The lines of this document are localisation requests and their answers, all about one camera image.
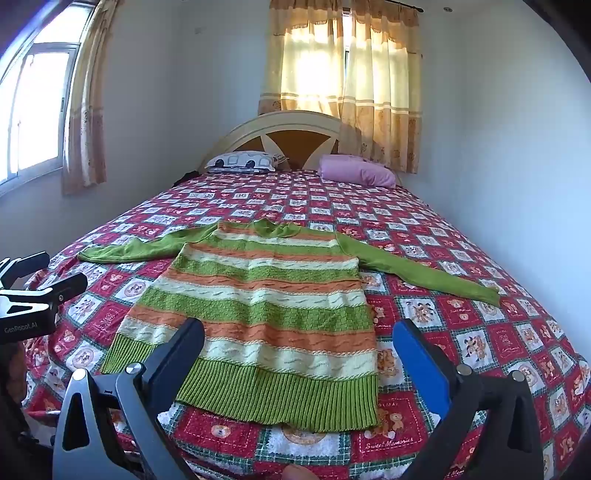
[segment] orange stripe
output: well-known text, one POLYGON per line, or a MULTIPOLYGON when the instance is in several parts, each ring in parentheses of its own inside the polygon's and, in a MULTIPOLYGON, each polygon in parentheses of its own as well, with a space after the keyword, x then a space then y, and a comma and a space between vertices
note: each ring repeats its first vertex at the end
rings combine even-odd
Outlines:
POLYGON ((280 254, 270 250, 228 250, 225 248, 211 247, 207 244, 187 244, 189 248, 208 254, 220 255, 222 257, 242 258, 245 260, 254 260, 256 258, 276 258, 284 261, 300 262, 346 262, 354 257, 345 257, 343 255, 309 255, 309 254, 280 254))
MULTIPOLYGON (((254 226, 250 226, 248 228, 240 228, 240 227, 233 226, 231 223, 226 223, 226 224, 221 223, 219 225, 219 229, 222 232, 226 232, 226 233, 236 233, 236 234, 247 233, 248 235, 260 236, 259 233, 254 228, 254 226)), ((299 233, 291 236, 290 238, 297 238, 298 240, 319 240, 319 241, 332 240, 332 236, 328 233, 315 233, 315 232, 299 232, 299 233)))
MULTIPOLYGON (((135 305, 128 316, 151 325, 168 325, 179 328, 186 320, 185 315, 160 312, 135 305)), ((202 320, 208 338, 229 338, 239 342, 263 341, 278 348, 299 348, 308 351, 349 353, 376 348, 374 330, 354 332, 303 332, 277 329, 268 324, 245 325, 232 322, 208 322, 202 320)))
POLYGON ((190 273, 179 272, 169 268, 163 276, 171 280, 177 280, 193 285, 206 287, 234 287, 240 290, 255 290, 257 288, 273 288, 274 290, 285 291, 288 293, 331 293, 334 291, 361 290, 362 285, 359 280, 335 280, 330 283, 294 283, 285 280, 275 280, 274 278, 264 278, 250 282, 241 282, 235 278, 224 277, 222 275, 193 275, 190 273))

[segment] arched headboard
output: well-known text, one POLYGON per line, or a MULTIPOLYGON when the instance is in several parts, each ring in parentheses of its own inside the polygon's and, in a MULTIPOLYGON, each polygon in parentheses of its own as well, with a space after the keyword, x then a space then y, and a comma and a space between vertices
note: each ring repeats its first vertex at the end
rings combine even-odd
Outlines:
POLYGON ((292 110, 257 116, 220 139, 199 167, 223 153, 240 150, 265 151, 288 157, 292 170, 315 170, 320 157, 336 153, 340 120, 323 113, 292 110))

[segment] pink pillow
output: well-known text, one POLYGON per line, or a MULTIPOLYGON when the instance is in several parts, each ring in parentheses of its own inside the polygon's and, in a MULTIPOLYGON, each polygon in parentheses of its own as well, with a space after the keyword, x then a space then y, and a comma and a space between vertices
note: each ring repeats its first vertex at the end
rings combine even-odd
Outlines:
POLYGON ((344 183, 356 183, 368 187, 396 187, 396 175, 387 168, 359 161, 360 157, 339 159, 335 157, 353 157, 352 155, 324 155, 320 159, 320 177, 344 183))

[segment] sweater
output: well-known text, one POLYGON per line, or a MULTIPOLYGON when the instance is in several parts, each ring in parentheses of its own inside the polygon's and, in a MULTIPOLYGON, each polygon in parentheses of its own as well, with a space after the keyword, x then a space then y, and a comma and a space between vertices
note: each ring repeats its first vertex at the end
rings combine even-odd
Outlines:
POLYGON ((102 372, 145 360, 196 317, 206 342, 179 401, 312 432, 378 424, 376 339, 360 264, 425 288, 499 302, 495 290, 341 233, 268 220, 87 248, 79 258, 117 263, 175 255, 125 316, 102 372))

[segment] window sill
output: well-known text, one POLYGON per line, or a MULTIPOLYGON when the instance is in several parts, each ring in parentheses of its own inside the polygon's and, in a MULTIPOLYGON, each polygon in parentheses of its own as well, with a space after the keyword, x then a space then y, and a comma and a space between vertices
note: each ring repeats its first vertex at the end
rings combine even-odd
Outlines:
POLYGON ((25 168, 18 173, 18 176, 7 180, 6 182, 0 184, 0 200, 11 191, 38 179, 40 177, 44 177, 45 175, 49 175, 51 173, 57 172, 62 169, 61 159, 54 158, 53 160, 47 160, 41 162, 40 164, 33 165, 32 167, 25 168))

